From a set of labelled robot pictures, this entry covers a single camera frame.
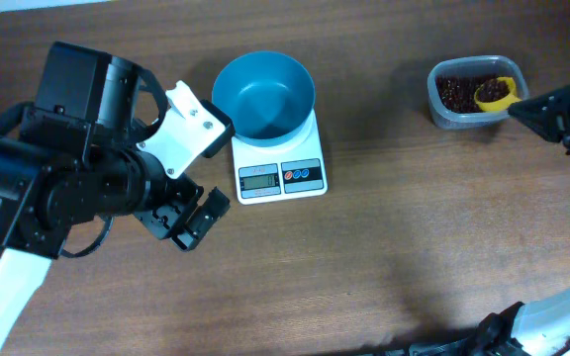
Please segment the yellow measuring scoop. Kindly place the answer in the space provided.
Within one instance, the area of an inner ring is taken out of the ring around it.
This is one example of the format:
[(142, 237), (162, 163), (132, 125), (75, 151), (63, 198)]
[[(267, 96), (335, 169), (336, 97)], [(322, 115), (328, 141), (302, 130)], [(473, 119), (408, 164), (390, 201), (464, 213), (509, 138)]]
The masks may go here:
[(473, 99), (482, 112), (505, 111), (522, 100), (514, 78), (505, 76), (485, 81), (476, 89)]

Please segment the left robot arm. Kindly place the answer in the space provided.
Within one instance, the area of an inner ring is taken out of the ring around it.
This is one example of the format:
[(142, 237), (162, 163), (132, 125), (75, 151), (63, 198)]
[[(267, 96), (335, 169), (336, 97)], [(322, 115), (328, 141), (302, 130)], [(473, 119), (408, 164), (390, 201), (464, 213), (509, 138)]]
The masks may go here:
[(164, 90), (127, 59), (53, 44), (36, 98), (0, 116), (0, 350), (76, 225), (133, 216), (194, 249), (230, 201), (187, 168), (234, 132), (183, 82)]

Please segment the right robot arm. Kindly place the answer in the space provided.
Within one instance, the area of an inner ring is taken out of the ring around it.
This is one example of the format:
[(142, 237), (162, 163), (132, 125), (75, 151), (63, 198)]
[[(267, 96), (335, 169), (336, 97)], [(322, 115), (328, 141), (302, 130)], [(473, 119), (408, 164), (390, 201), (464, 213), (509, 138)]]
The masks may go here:
[[(570, 84), (510, 105), (508, 113), (570, 156)], [(491, 313), (463, 341), (460, 355), (570, 355), (570, 288)]]

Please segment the white digital kitchen scale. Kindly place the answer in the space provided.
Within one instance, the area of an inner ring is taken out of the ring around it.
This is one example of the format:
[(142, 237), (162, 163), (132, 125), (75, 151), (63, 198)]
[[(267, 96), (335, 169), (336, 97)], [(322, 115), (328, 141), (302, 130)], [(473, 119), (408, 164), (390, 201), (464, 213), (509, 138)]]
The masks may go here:
[(235, 137), (232, 149), (237, 199), (244, 205), (321, 196), (328, 190), (314, 112), (288, 141), (254, 146)]

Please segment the teal plastic bowl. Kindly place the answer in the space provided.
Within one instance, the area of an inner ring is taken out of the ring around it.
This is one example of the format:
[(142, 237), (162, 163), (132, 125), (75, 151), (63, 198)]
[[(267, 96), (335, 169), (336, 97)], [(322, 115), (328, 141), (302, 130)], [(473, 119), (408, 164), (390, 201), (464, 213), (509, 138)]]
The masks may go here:
[(230, 117), (239, 137), (287, 138), (311, 115), (316, 85), (297, 59), (277, 51), (255, 51), (222, 69), (212, 102)]

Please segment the clear plastic container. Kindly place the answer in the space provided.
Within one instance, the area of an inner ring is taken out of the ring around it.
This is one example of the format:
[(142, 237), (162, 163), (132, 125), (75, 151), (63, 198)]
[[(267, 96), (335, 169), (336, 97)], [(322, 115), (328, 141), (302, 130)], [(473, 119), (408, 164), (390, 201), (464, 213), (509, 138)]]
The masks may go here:
[(521, 99), (530, 97), (526, 81), (519, 66), (502, 55), (478, 55), (449, 59), (437, 64), (427, 77), (427, 92), (430, 115), (441, 129), (464, 130), (493, 125), (507, 120), (507, 111), (459, 114), (448, 110), (442, 103), (435, 80), (438, 77), (472, 78), (489, 74), (513, 77), (517, 95)]

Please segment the red azuki beans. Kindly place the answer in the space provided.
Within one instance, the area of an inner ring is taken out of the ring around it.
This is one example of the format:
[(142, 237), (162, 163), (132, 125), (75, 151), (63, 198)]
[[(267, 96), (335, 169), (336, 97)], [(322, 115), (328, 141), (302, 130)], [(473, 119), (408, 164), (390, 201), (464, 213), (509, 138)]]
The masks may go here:
[(456, 114), (476, 114), (482, 110), (474, 100), (476, 90), (496, 74), (480, 76), (437, 76), (435, 86), (443, 106)]

